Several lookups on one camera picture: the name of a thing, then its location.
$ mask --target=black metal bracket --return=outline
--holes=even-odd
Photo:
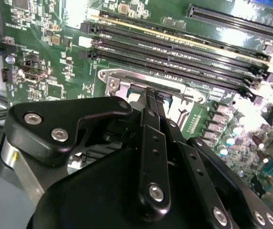
[[[122,149],[113,158],[133,153],[139,160],[131,203],[142,221],[160,222],[169,215],[177,219],[169,179],[169,163],[175,162],[180,182],[194,190],[191,198],[197,200],[195,208],[209,228],[273,229],[272,211],[202,140],[185,141],[176,123],[166,119],[158,91],[145,89],[138,103],[144,107],[141,112],[119,97],[15,105],[5,123],[2,162],[37,204],[46,191],[70,181],[66,164],[77,149],[120,140]],[[86,171],[87,167],[77,173]],[[218,188],[226,190],[229,204]]]

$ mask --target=pcie slot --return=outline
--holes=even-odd
[[[136,58],[128,57],[117,52],[106,52],[102,50],[97,50],[96,54],[98,57],[102,59],[123,63],[128,66],[146,68],[147,70],[151,70],[155,73],[171,75],[173,77],[188,78],[190,80],[193,80],[194,82],[205,83],[207,85],[231,90],[233,92],[239,92],[240,89],[242,88],[242,86],[239,85],[239,83],[230,83],[228,81],[222,82],[215,80],[213,78],[207,78],[195,74],[190,74],[169,67],[164,67],[155,63],[150,63],[144,60],[138,60]]]
[[[227,80],[235,79],[242,82],[245,78],[243,75],[239,75],[224,69],[218,69],[216,67],[210,67],[199,63],[192,63],[189,60],[168,56],[163,53],[153,52],[151,50],[142,49],[133,45],[127,45],[124,43],[103,39],[102,46],[122,52],[131,53],[130,51],[132,51],[140,53],[145,55],[144,58],[151,58],[152,60],[155,60],[155,62],[163,62],[164,65],[175,65],[179,68],[189,69],[189,71],[200,71],[202,74],[214,75],[215,77],[226,78]]]
[[[188,46],[171,43],[165,40],[157,39],[151,36],[135,33],[132,31],[121,30],[115,27],[105,25],[99,25],[99,29],[100,29],[99,32],[102,35],[109,36],[116,35],[124,38],[130,38],[140,42],[150,42],[151,45],[160,45],[163,46],[164,48],[178,50],[181,51],[182,54],[186,55],[197,55],[196,56],[197,58],[205,58],[210,61],[219,61],[221,64],[229,65],[234,68],[240,68],[243,71],[249,71],[249,69],[251,69],[254,66],[253,64],[250,64],[248,62],[239,61],[234,58],[225,57],[216,53],[193,49]]]
[[[159,25],[159,24],[155,24],[155,23],[152,23],[152,22],[149,22],[149,21],[142,21],[142,20],[139,20],[139,19],[136,19],[136,18],[129,18],[129,17],[121,15],[121,14],[116,14],[116,13],[107,12],[107,11],[101,11],[100,16],[108,17],[110,19],[119,20],[119,21],[122,21],[122,22],[125,22],[125,23],[133,24],[133,25],[136,25],[136,26],[140,26],[140,27],[143,27],[143,28],[150,29],[150,30],[166,32],[166,33],[168,33],[170,35],[173,35],[173,36],[177,36],[177,37],[181,37],[181,38],[185,38],[185,39],[190,39],[190,40],[193,40],[195,42],[204,43],[206,45],[210,45],[210,46],[217,47],[217,48],[220,48],[220,49],[227,49],[227,50],[237,52],[237,53],[240,53],[240,54],[243,54],[243,55],[246,55],[246,56],[251,56],[253,58],[263,59],[263,60],[268,60],[269,59],[268,55],[265,55],[265,54],[260,53],[260,52],[256,52],[256,51],[253,51],[253,50],[249,50],[249,49],[234,46],[234,45],[229,45],[229,44],[226,44],[224,42],[215,41],[215,40],[212,40],[212,39],[209,39],[209,38],[206,38],[206,37],[201,37],[201,36],[195,37],[194,34],[192,34],[192,33],[188,33],[186,31],[184,31],[184,32],[178,31],[178,30],[171,29],[169,27],[165,27],[165,26],[162,26],[162,25]]]
[[[191,5],[189,18],[228,29],[239,30],[247,34],[273,41],[273,27],[236,18],[221,12]]]

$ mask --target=dimm slot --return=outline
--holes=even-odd
[[[171,43],[171,42],[164,41],[161,39],[153,38],[151,36],[138,34],[138,33],[132,32],[132,31],[121,30],[121,29],[111,27],[111,26],[105,26],[105,25],[101,26],[100,25],[100,32],[101,32],[101,34],[106,34],[109,36],[116,35],[116,36],[121,36],[124,38],[129,37],[129,38],[132,38],[137,41],[150,42],[152,45],[161,45],[161,46],[168,48],[168,49],[186,52],[186,54],[198,55],[202,58],[206,58],[206,59],[209,58],[212,61],[220,61],[222,64],[229,64],[229,65],[232,65],[233,67],[237,67],[240,69],[243,68],[244,71],[248,71],[252,67],[257,66],[257,65],[254,65],[254,64],[251,64],[248,62],[239,61],[239,60],[225,57],[225,56],[222,56],[222,55],[219,55],[216,53],[205,52],[202,50],[193,49],[188,46]]]
[[[143,60],[137,60],[136,58],[127,57],[115,52],[106,52],[102,50],[97,50],[97,55],[100,58],[108,59],[110,61],[123,63],[125,65],[128,64],[130,66],[135,66],[135,67],[141,67],[141,68],[145,67],[146,69],[156,73],[167,74],[167,75],[171,75],[173,77],[179,77],[179,78],[188,78],[198,83],[204,83],[214,87],[231,90],[232,92],[236,92],[236,93],[239,92],[240,89],[243,87],[238,84],[232,84],[229,82],[221,82],[213,78],[207,78],[207,77],[198,76],[195,74],[185,73],[182,71],[178,71],[176,69],[163,67],[163,66],[153,64],[150,62],[145,62]]]
[[[235,29],[247,34],[273,41],[273,27],[236,18],[213,10],[190,6],[189,18],[227,29]]]
[[[136,52],[136,53],[141,53],[144,54],[146,56],[144,56],[145,58],[155,58],[155,60],[157,62],[163,62],[164,64],[169,64],[169,65],[176,65],[179,66],[181,68],[186,68],[186,69],[190,69],[193,71],[200,71],[202,74],[214,74],[216,77],[223,77],[226,78],[227,80],[241,80],[241,82],[243,81],[244,78],[246,78],[246,76],[243,75],[239,75],[224,69],[218,69],[216,67],[210,67],[207,65],[202,65],[202,64],[198,64],[198,63],[192,63],[188,60],[184,60],[184,59],[180,59],[180,58],[176,58],[173,56],[168,56],[166,54],[163,53],[157,53],[157,52],[153,52],[151,50],[146,50],[146,49],[141,49],[137,46],[133,46],[133,45],[127,45],[124,43],[118,43],[118,42],[114,42],[114,41],[109,41],[109,40],[104,40],[102,42],[102,45],[108,48],[114,48],[116,50],[121,50],[122,52],[126,52],[128,51],[129,53],[131,53],[130,51]]]
[[[129,17],[124,16],[124,15],[116,14],[116,13],[113,13],[113,12],[107,12],[107,11],[103,11],[103,10],[100,11],[100,16],[102,16],[102,17],[107,16],[110,19],[117,19],[117,20],[120,20],[122,22],[137,25],[137,26],[140,26],[140,27],[143,27],[143,28],[148,28],[148,29],[151,29],[151,30],[153,29],[153,30],[162,31],[162,32],[166,31],[170,35],[174,35],[174,36],[185,38],[185,39],[190,39],[190,40],[193,40],[195,42],[205,43],[206,45],[210,45],[210,46],[220,48],[220,49],[227,49],[227,50],[230,50],[232,52],[237,52],[237,53],[240,53],[240,54],[243,54],[243,55],[246,55],[246,56],[250,56],[250,57],[253,57],[253,58],[257,58],[257,59],[261,59],[261,60],[268,60],[269,59],[268,55],[265,55],[264,53],[261,53],[261,52],[256,52],[256,51],[253,51],[253,50],[249,50],[249,49],[234,46],[234,45],[229,45],[229,44],[226,44],[226,43],[223,43],[223,42],[218,42],[218,41],[215,41],[215,40],[212,40],[212,39],[209,39],[209,38],[205,38],[205,37],[200,37],[200,36],[195,37],[195,35],[192,34],[192,33],[188,33],[186,31],[184,31],[184,32],[178,31],[176,29],[171,29],[169,27],[165,27],[165,26],[162,26],[162,25],[159,25],[159,24],[155,24],[155,23],[152,23],[152,22],[149,22],[149,21],[142,21],[142,20],[139,20],[139,19],[136,19],[136,18],[129,18]]]

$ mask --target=chip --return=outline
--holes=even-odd
[[[174,25],[174,20],[171,18],[164,18],[163,24],[173,26]]]
[[[28,10],[29,0],[13,0],[13,6],[23,10]]]
[[[118,13],[128,15],[129,10],[130,10],[130,7],[127,4],[120,3],[118,6]]]
[[[179,30],[184,30],[186,27],[186,22],[184,21],[175,21],[174,26]]]
[[[60,45],[61,44],[61,38],[60,36],[53,35],[51,37],[51,42],[55,45]]]

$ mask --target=integrated circuit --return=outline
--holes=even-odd
[[[28,10],[29,0],[13,0],[13,6],[23,10]]]

